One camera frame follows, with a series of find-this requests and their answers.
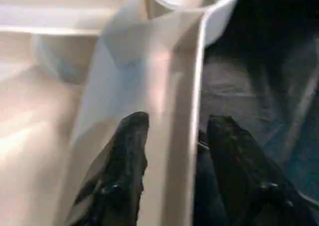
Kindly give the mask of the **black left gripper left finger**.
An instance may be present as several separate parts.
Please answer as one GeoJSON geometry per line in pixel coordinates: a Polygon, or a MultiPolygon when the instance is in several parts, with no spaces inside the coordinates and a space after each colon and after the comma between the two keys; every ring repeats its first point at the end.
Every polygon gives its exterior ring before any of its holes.
{"type": "Polygon", "coordinates": [[[148,166],[149,115],[123,118],[92,164],[67,217],[68,226],[135,226],[148,166]]]}

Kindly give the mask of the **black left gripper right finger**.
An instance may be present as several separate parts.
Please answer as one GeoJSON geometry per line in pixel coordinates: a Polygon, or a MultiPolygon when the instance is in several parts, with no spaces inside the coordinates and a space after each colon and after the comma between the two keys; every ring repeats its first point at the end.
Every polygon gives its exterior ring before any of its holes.
{"type": "Polygon", "coordinates": [[[207,144],[232,226],[316,226],[283,170],[230,116],[210,115],[207,144]]]}

